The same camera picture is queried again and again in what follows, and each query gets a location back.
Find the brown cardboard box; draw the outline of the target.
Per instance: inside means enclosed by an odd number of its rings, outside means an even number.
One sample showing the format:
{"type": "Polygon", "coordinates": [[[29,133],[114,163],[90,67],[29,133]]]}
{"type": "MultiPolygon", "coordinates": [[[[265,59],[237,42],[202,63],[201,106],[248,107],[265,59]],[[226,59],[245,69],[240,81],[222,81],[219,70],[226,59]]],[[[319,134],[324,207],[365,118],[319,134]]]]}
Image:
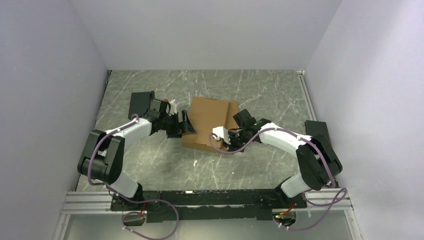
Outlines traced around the brown cardboard box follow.
{"type": "Polygon", "coordinates": [[[226,101],[195,96],[188,111],[188,119],[192,124],[195,134],[182,136],[182,146],[205,152],[215,153],[214,147],[225,151],[222,141],[210,142],[213,128],[224,127],[227,130],[238,127],[233,116],[240,111],[236,100],[226,101]]]}

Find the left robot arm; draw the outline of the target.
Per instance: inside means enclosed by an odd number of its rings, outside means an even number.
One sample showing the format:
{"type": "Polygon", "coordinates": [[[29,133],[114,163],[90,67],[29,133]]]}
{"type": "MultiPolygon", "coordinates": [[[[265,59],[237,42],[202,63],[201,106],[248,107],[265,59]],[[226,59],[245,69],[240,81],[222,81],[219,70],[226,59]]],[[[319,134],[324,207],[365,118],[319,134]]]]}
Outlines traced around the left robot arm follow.
{"type": "Polygon", "coordinates": [[[174,101],[147,98],[132,100],[129,122],[106,131],[92,130],[77,165],[91,186],[106,188],[124,198],[131,210],[144,203],[143,187],[123,172],[124,153],[140,139],[164,131],[167,138],[195,134],[186,110],[178,113],[174,101]]]}

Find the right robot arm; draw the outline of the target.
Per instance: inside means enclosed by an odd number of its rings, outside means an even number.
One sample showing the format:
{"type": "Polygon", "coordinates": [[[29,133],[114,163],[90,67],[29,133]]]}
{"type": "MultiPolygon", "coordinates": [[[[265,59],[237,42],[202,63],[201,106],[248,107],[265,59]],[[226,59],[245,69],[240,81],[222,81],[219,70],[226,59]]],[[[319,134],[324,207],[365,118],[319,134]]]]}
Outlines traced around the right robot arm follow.
{"type": "Polygon", "coordinates": [[[268,119],[257,120],[246,109],[236,113],[233,119],[236,129],[213,129],[214,139],[223,139],[231,154],[242,152],[248,145],[257,142],[276,147],[296,158],[299,172],[283,180],[275,189],[275,200],[280,207],[289,207],[296,196],[309,190],[336,187],[335,177],[342,172],[343,165],[324,134],[296,133],[268,119]]]}

